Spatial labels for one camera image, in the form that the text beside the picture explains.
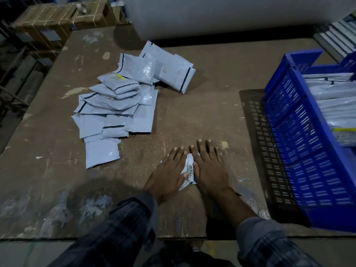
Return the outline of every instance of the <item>blue plastic crate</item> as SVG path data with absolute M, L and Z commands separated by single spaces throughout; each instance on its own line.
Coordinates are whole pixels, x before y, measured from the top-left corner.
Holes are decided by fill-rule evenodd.
M 315 65 L 322 50 L 284 55 L 263 105 L 296 201 L 314 227 L 356 232 L 356 148 L 341 148 L 303 74 L 356 72 L 356 53 Z

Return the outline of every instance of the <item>yellow label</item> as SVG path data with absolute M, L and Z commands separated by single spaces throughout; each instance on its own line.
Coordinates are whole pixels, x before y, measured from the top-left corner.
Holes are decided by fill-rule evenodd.
M 118 78 L 120 79 L 120 80 L 125 80 L 125 78 L 123 77 L 123 76 L 120 76 L 119 74 L 115 74 L 116 76 L 118 76 Z
M 333 128 L 333 131 L 356 131 L 356 128 Z

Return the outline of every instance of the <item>sleeve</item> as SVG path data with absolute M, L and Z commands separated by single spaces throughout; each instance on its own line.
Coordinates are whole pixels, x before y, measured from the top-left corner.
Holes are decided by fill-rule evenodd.
M 109 217 L 64 251 L 49 266 L 132 266 L 142 245 L 156 238 L 156 200 L 141 194 L 120 202 Z
M 236 231 L 242 266 L 321 266 L 292 242 L 274 220 L 250 217 Z

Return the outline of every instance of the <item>wooden table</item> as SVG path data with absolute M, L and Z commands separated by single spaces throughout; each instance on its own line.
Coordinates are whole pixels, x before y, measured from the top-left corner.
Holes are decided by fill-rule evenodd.
M 130 135 L 121 159 L 85 169 L 85 144 L 71 116 L 78 94 L 113 71 L 121 52 L 145 42 L 132 26 L 73 32 L 0 157 L 1 238 L 75 238 L 104 219 L 120 200 L 139 193 L 172 147 L 212 139 L 222 148 L 231 185 L 269 217 L 252 155 L 239 91 L 263 89 L 283 54 L 318 48 L 309 38 L 165 48 L 197 70 L 186 94 L 159 89 L 150 134 Z M 159 207 L 159 236 L 204 238 L 207 213 L 195 186 Z M 285 225 L 291 236 L 342 235 Z

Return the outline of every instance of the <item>hand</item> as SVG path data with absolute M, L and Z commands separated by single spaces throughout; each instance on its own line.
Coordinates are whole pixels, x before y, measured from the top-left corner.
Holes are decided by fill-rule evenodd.
M 194 176 L 198 179 L 198 186 L 204 193 L 215 198 L 219 189 L 229 186 L 229 177 L 218 148 L 214 148 L 211 139 L 207 141 L 207 144 L 209 153 L 205 142 L 201 139 L 197 142 L 200 156 L 194 145 L 190 146 L 190 152 L 194 157 Z
M 158 205 L 173 197 L 188 176 L 186 172 L 180 174 L 187 158 L 187 151 L 183 148 L 173 148 L 145 184 L 144 190 L 156 199 Z

